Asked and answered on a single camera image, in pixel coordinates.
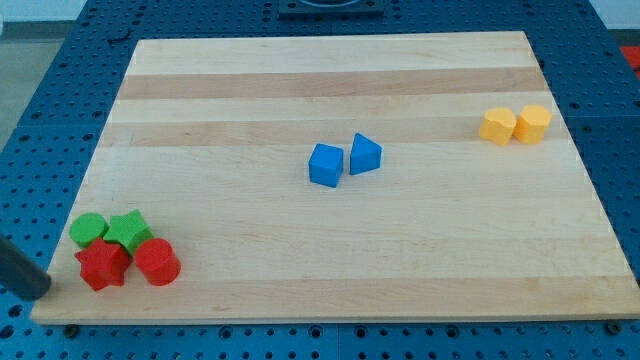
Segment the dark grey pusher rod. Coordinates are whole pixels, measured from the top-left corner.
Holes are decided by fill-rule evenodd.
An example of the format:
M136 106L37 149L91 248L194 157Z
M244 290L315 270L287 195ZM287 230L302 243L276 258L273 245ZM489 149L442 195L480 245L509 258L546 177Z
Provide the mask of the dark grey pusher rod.
M5 237L1 237L1 285L23 301L42 298L51 277Z

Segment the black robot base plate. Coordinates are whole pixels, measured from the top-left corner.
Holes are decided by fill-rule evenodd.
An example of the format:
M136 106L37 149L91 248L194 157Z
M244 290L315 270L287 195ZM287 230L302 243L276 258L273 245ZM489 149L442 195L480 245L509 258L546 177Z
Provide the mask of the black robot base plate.
M285 18L382 15L384 0L277 0L278 16Z

